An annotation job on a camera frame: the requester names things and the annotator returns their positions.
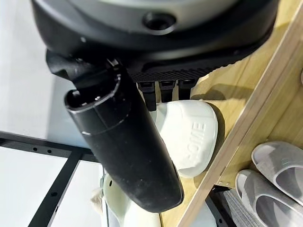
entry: white foam slipper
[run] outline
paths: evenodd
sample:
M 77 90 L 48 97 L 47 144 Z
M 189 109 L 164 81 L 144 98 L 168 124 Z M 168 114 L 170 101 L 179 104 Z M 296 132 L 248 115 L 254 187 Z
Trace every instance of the white foam slipper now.
M 150 213 L 133 202 L 106 174 L 103 180 L 103 199 L 117 218 L 120 227 L 161 227 L 160 215 Z
M 218 121 L 211 106 L 198 100 L 157 104 L 151 116 L 182 177 L 202 173 L 214 152 Z
M 271 183 L 303 206 L 303 150 L 273 141 L 257 146 L 251 158 Z
M 279 191 L 261 174 L 242 170 L 236 191 L 248 211 L 269 227 L 301 227 L 303 207 Z

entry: gray floor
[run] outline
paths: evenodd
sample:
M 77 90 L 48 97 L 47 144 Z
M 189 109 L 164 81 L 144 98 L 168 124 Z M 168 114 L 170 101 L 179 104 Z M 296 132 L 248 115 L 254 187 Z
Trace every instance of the gray floor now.
M 223 207 L 238 227 L 263 227 L 263 225 L 250 214 L 240 201 L 234 189 L 225 192 L 218 192 L 216 196 Z

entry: mounting hole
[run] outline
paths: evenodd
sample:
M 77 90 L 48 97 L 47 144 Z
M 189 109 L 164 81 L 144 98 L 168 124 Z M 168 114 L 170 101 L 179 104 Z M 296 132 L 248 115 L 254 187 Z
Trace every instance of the mounting hole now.
M 81 42 L 86 43 L 86 38 L 81 37 L 80 40 L 81 40 Z
M 174 30 L 176 18 L 166 13 L 148 13 L 143 18 L 144 26 L 153 35 L 165 35 Z

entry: wooden plank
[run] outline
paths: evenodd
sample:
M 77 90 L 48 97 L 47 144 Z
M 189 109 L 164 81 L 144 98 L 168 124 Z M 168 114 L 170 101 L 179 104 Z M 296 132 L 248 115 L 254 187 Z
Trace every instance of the wooden plank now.
M 192 89 L 192 99 L 204 99 L 213 104 L 219 110 L 219 113 L 216 111 L 217 116 L 221 116 L 218 117 L 221 128 L 219 128 L 217 146 L 211 163 L 258 84 L 300 2 L 301 0 L 293 0 L 292 2 L 289 0 L 281 0 L 275 29 L 270 39 L 251 56 L 234 65 L 217 69 L 208 76 L 200 79 L 198 84 Z M 176 87 L 173 93 L 174 100 L 178 99 L 177 90 L 178 88 Z M 160 92 L 158 89 L 157 100 L 160 101 Z M 205 175 L 206 171 L 194 179 L 181 179 L 185 191 L 185 199 L 178 207 L 162 213 L 164 227 L 175 227 L 178 223 L 179 226 L 186 226 L 188 222 L 192 221 L 195 213 L 190 217 L 188 214 L 191 212 L 197 197 L 201 193 L 206 197 L 210 191 L 209 188 L 204 190 L 203 187 L 200 186 Z M 212 177 L 211 187 L 218 179 L 219 175 L 217 175 L 216 178 Z M 198 203 L 197 209 L 195 210 L 196 213 L 201 205 L 202 202 Z
M 279 46 L 278 51 L 275 53 L 260 82 L 257 84 L 252 96 L 246 104 L 246 107 L 242 111 L 240 118 L 237 120 L 230 134 L 227 136 L 213 163 L 205 174 L 205 177 L 202 179 L 202 182 L 188 205 L 186 212 L 181 217 L 178 227 L 188 227 L 194 220 L 213 184 L 217 182 L 220 175 L 225 170 L 225 166 L 228 165 L 229 161 L 235 154 L 247 131 L 258 116 L 260 109 L 270 97 L 271 92 L 277 84 L 280 85 L 282 81 L 284 81 L 284 77 L 287 76 L 286 73 L 283 73 L 284 69 L 288 65 L 287 60 L 292 59 L 301 41 L 301 37 L 298 34 L 302 32 L 302 23 L 303 12 L 302 7 L 300 7 L 300 11 L 296 16 L 295 21 L 287 31 L 282 44 Z M 241 76 L 241 79 L 243 79 L 243 82 L 245 81 L 245 77 L 243 75 Z M 223 103 L 217 107 L 220 110 L 223 110 L 223 106 L 228 105 Z M 229 106 L 230 109 L 235 107 L 235 105 L 231 104 Z
M 303 105 L 300 106 L 300 112 L 298 110 L 294 111 L 295 104 L 292 104 L 292 108 L 289 109 L 289 105 L 294 102 L 298 91 L 303 89 L 299 81 L 302 67 L 303 43 L 300 43 L 289 61 L 288 66 L 284 69 L 283 78 L 272 91 L 267 103 L 258 114 L 253 125 L 239 145 L 236 154 L 222 174 L 219 185 L 225 186 L 229 184 L 230 187 L 235 186 L 235 177 L 237 173 L 240 170 L 249 167 L 251 163 L 251 153 L 258 144 L 263 143 L 268 139 L 277 140 L 288 136 L 291 138 L 292 135 L 297 135 L 298 131 L 302 129 L 297 115 L 301 114 L 301 116 L 303 116 Z M 269 137 L 277 123 L 281 121 L 283 123 L 278 126 L 278 129 L 275 131 L 276 134 Z

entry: wooden shelf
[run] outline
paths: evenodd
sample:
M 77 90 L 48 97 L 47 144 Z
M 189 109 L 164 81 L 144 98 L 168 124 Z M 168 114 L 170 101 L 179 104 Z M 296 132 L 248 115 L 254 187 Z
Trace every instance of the wooden shelf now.
M 300 20 L 301 28 L 289 31 L 296 38 L 287 47 L 293 48 L 290 58 L 282 59 L 287 64 L 280 80 L 220 177 L 220 185 L 229 183 L 234 187 L 240 170 L 254 168 L 251 166 L 251 153 L 260 143 L 282 140 L 303 148 L 303 85 L 300 80 L 303 70 L 303 14 Z
M 265 76 L 265 73 L 270 73 L 268 64 L 272 63 L 271 59 L 301 3 L 301 0 L 281 0 L 275 29 L 270 39 L 251 56 L 234 65 L 217 69 L 200 79 L 192 89 L 192 99 L 203 99 L 214 107 L 219 121 L 218 141 L 207 170 L 193 179 L 181 179 L 185 199 L 178 207 L 161 214 L 164 227 L 188 227 L 213 185 L 222 181 L 221 185 L 233 186 L 236 172 L 242 168 L 242 163 L 249 165 L 247 157 L 243 161 L 240 160 L 242 156 L 232 159 L 236 147 L 242 141 L 238 135 L 244 137 L 258 115 L 262 102 L 267 100 L 271 87 L 275 85 L 275 78 L 270 79 L 270 75 Z M 263 94 L 260 100 L 256 92 Z M 294 137 L 302 134 L 303 130 L 298 131 L 294 133 Z

